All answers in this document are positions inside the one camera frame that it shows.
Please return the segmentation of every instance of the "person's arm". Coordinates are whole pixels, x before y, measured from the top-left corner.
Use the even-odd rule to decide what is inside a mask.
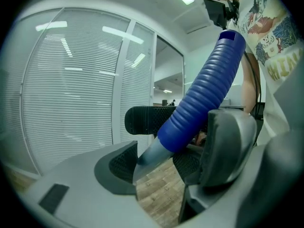
[[[247,53],[247,55],[249,57],[253,70],[256,74],[257,96],[259,97],[260,95],[259,86],[261,84],[259,65],[255,56],[252,53]],[[251,66],[245,56],[242,57],[241,63],[242,63],[243,76],[244,76],[243,84],[242,84],[242,103],[243,106],[245,107],[244,111],[246,113],[250,113],[256,104],[255,80],[253,77]]]

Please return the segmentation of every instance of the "person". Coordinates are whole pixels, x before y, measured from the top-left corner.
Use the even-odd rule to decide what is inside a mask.
[[[257,145],[261,145],[289,130],[274,93],[296,67],[303,54],[304,42],[295,21],[280,0],[237,1],[238,19],[230,21],[228,29],[245,38],[246,52],[257,81],[260,84],[259,68],[266,81],[264,123],[257,139]],[[244,111],[250,113],[256,104],[256,87],[251,66],[245,57],[241,59],[241,65],[244,76],[242,102]]]

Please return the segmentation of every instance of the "graphic t-shirt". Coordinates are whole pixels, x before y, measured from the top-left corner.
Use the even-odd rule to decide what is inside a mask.
[[[266,144],[289,130],[273,94],[297,65],[304,41],[280,0],[239,0],[238,21],[231,21],[228,28],[245,38],[246,52],[255,55],[266,81],[264,124],[257,139],[258,145]]]

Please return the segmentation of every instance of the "horizontal blinds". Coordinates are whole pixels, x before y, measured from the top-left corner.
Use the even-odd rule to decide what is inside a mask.
[[[109,13],[65,9],[37,43],[26,73],[23,116],[43,173],[73,155],[112,144],[112,91],[122,37],[110,32],[125,32],[128,24]]]
[[[124,126],[124,116],[133,106],[150,104],[153,34],[153,31],[136,23],[133,36],[143,40],[143,43],[130,41],[123,72],[120,110],[121,141],[137,140],[138,156],[148,148],[148,136],[129,134]]]
[[[29,55],[41,35],[37,26],[49,23],[59,10],[48,11],[19,21],[6,38],[0,54],[0,110],[2,161],[37,174],[24,142],[20,121],[20,90]]]

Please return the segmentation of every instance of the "gray machine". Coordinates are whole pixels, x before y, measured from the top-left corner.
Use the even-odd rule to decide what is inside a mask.
[[[275,95],[289,132],[253,147],[251,116],[238,109],[212,110],[204,152],[189,145],[173,156],[186,184],[180,227],[253,226],[303,177],[303,62]],[[157,227],[136,200],[136,163],[136,142],[83,153],[56,166],[22,199],[50,227]]]

